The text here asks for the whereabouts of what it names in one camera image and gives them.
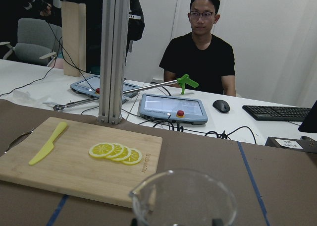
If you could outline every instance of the glass beaker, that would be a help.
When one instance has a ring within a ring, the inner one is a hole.
[[[153,174],[129,196],[138,226],[230,226],[237,213],[223,183],[192,169]]]

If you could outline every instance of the bamboo cutting board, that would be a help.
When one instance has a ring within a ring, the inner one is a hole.
[[[28,165],[61,121],[68,127],[54,141],[54,149],[35,165]],[[89,148],[101,142],[137,148],[143,158],[132,166],[92,158]],[[128,194],[156,173],[161,144],[162,138],[156,136],[50,117],[0,157],[0,179],[131,208]]]

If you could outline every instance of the man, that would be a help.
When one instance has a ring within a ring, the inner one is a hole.
[[[219,6],[220,0],[191,0],[187,16],[192,32],[172,39],[167,46],[159,64],[164,82],[188,74],[199,84],[188,89],[236,96],[232,47],[211,34],[220,18]]]

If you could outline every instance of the green grabber claw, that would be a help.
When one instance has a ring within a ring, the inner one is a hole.
[[[180,78],[177,78],[177,83],[182,87],[182,95],[185,93],[185,84],[188,84],[194,88],[198,87],[198,83],[196,81],[193,81],[189,78],[188,74],[183,75]]]

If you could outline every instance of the yellow lemon slice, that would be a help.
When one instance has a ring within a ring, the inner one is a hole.
[[[121,161],[123,164],[134,165],[141,161],[142,153],[136,148],[131,148],[131,151],[131,155],[126,160]]]
[[[131,153],[132,153],[132,151],[130,148],[123,146],[123,152],[119,156],[117,156],[116,158],[111,158],[111,160],[115,161],[115,162],[120,162],[120,161],[126,160],[131,155]]]
[[[105,158],[108,158],[108,159],[116,158],[123,153],[123,150],[124,150],[123,145],[119,143],[113,143],[112,145],[114,146],[114,150],[111,153],[109,153],[107,156],[105,156]]]
[[[89,149],[89,155],[94,158],[104,158],[113,150],[114,146],[111,143],[98,143]]]

